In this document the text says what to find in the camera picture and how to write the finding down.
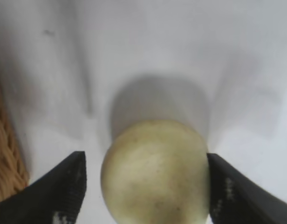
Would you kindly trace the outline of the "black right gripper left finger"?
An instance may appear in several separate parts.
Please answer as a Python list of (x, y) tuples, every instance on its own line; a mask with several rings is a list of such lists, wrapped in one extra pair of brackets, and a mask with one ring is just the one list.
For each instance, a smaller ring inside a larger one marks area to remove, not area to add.
[(86, 189), (86, 155), (75, 151), (22, 192), (0, 202), (0, 224), (74, 224)]

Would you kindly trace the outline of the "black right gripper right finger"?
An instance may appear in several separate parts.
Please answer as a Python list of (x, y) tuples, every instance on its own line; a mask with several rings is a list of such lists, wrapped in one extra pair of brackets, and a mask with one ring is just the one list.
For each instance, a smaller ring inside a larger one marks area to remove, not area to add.
[(287, 224), (287, 203), (249, 180), (218, 154), (208, 153), (214, 224)]

